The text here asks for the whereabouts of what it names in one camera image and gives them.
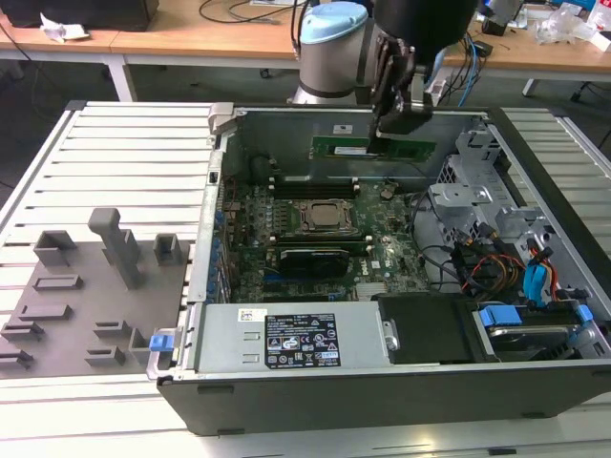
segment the blue latch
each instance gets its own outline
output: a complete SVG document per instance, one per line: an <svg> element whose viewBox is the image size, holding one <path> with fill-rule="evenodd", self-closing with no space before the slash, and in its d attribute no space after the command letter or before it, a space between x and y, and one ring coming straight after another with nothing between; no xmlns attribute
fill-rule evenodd
<svg viewBox="0 0 611 458"><path fill-rule="evenodd" d="M522 324L522 319L519 317L516 307L505 303L488 305L479 311L479 318L481 318L484 327L518 326Z"/></svg>
<svg viewBox="0 0 611 458"><path fill-rule="evenodd" d="M526 299L535 302L538 308L545 307L545 302L541 297L543 285L547 277L547 270L541 264L526 266L524 272L524 282L522 284Z"/></svg>
<svg viewBox="0 0 611 458"><path fill-rule="evenodd" d="M594 320L590 307L588 307L585 303L577 306L577 314L579 315L582 323L587 323Z"/></svg>
<svg viewBox="0 0 611 458"><path fill-rule="evenodd" d="M174 351L174 336L165 334L153 336L149 342L149 350Z"/></svg>

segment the warning label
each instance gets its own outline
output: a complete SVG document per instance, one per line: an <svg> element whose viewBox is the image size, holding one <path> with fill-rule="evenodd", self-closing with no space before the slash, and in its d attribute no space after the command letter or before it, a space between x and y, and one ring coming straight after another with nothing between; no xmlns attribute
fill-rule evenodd
<svg viewBox="0 0 611 458"><path fill-rule="evenodd" d="M267 315L265 365L270 369L341 365L335 315Z"/></svg>

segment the connector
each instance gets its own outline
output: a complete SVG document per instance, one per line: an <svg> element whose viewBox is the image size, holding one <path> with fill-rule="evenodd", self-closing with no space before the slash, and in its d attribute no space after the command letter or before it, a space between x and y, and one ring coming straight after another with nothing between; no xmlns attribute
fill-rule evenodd
<svg viewBox="0 0 611 458"><path fill-rule="evenodd" d="M533 258L528 262L528 265L541 264L543 261L547 260L554 254L554 250L549 246L546 246L541 251L539 251Z"/></svg>
<svg viewBox="0 0 611 458"><path fill-rule="evenodd" d="M486 222L480 222L477 231L481 237L486 239L498 239L498 232L494 227Z"/></svg>

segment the metal bracket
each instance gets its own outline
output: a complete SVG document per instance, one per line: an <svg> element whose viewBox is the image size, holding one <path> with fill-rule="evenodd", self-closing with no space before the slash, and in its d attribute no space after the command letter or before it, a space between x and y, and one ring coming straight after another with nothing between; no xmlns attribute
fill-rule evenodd
<svg viewBox="0 0 611 458"><path fill-rule="evenodd" d="M234 125L237 116L233 108L232 102L218 102L210 107L208 127L211 134L222 134Z"/></svg>

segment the sticker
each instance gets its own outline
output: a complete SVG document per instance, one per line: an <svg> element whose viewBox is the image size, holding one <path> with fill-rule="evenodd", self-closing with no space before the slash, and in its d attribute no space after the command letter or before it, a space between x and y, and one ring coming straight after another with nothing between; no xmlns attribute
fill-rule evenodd
<svg viewBox="0 0 611 458"><path fill-rule="evenodd" d="M340 134L350 135L352 134L352 126L350 124L335 124L333 126L333 134L334 135L340 135Z"/></svg>
<svg viewBox="0 0 611 458"><path fill-rule="evenodd" d="M267 315L266 308L240 308L238 309L239 322L264 322Z"/></svg>
<svg viewBox="0 0 611 458"><path fill-rule="evenodd" d="M265 365L270 369L341 365L335 314L267 315L264 320Z"/></svg>

